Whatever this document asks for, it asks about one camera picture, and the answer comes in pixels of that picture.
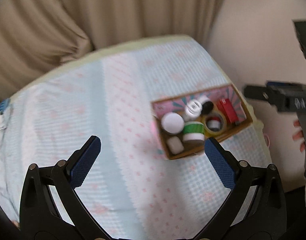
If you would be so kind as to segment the person's right hand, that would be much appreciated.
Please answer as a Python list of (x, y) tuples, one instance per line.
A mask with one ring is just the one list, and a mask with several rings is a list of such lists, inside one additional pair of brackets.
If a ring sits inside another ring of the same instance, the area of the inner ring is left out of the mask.
[(293, 126), (294, 128), (298, 128), (298, 131), (292, 135), (292, 139), (293, 141), (298, 141), (298, 140), (301, 140), (301, 144), (300, 144), (300, 147), (299, 147), (299, 150), (301, 153), (303, 153), (306, 149), (306, 144), (305, 144), (305, 139), (304, 139), (304, 133), (303, 133), (303, 130), (302, 130), (302, 127), (301, 127), (301, 124), (299, 122), (299, 120), (295, 120), (293, 122)]

